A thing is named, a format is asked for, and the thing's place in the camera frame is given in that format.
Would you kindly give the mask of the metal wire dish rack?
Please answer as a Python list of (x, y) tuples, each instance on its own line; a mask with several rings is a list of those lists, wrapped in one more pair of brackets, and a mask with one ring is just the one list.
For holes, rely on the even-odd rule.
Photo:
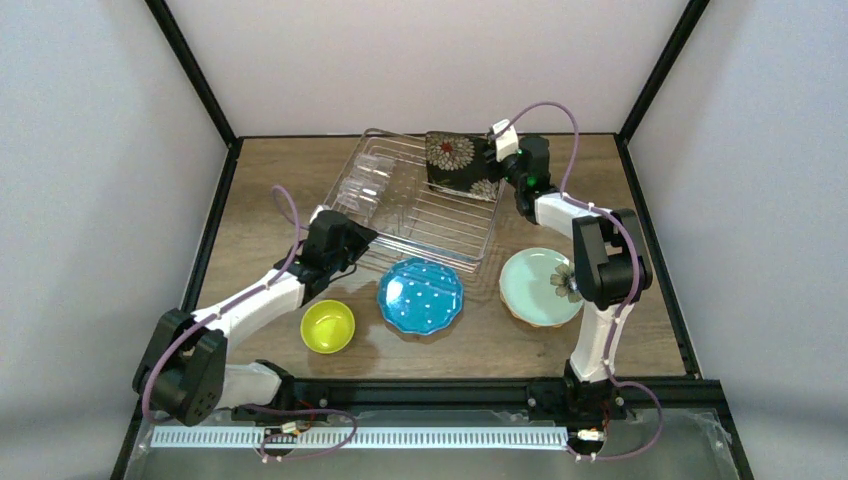
[[(369, 128), (359, 137), (323, 205), (378, 232), (370, 245), (420, 257), (473, 273), (482, 265), (494, 231), (503, 186), (494, 202), (433, 191), (427, 184), (425, 140)], [(369, 216), (349, 212), (335, 202), (341, 182), (354, 178), (354, 159), (361, 153), (395, 160), (380, 204)]]

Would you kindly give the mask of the clear plastic glass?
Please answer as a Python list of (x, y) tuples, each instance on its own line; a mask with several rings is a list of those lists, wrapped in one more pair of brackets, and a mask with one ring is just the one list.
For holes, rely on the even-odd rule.
[(369, 217), (380, 204), (379, 198), (384, 190), (382, 183), (362, 178), (346, 178), (340, 184), (335, 202), (346, 207), (349, 212)]
[(394, 166), (395, 160), (391, 157), (361, 153), (354, 159), (352, 176), (384, 188), (389, 183)]

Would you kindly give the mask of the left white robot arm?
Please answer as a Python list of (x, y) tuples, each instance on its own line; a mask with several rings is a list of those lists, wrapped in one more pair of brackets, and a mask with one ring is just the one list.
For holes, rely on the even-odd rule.
[(270, 404), (283, 374), (259, 361), (232, 365), (231, 350), (322, 293), (336, 273), (355, 266), (378, 236), (341, 212), (317, 210), (305, 240), (260, 280), (211, 307), (165, 312), (132, 381), (145, 419), (153, 422), (163, 412), (195, 426), (218, 409)]

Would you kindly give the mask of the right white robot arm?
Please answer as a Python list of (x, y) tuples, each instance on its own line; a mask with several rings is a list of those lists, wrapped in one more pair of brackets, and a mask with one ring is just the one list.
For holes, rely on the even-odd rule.
[(561, 284), (582, 297), (584, 318), (568, 365), (579, 382), (612, 380), (620, 331), (653, 279), (637, 213), (598, 207), (554, 185), (543, 137), (490, 137), (483, 159), (488, 179), (513, 187), (522, 217), (571, 240), (572, 272)]

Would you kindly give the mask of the light blue floral plate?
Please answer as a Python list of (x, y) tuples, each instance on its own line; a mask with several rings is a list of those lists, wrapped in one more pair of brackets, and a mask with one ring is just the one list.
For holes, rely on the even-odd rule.
[(584, 303), (571, 261), (548, 248), (512, 255), (501, 269), (500, 289), (519, 316), (540, 325), (566, 324)]

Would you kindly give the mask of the black floral square plate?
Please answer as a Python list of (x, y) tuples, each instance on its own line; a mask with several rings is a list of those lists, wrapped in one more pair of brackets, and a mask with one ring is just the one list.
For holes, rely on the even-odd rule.
[(445, 131), (425, 134), (428, 187), (437, 192), (494, 202), (500, 184), (488, 179), (484, 137)]

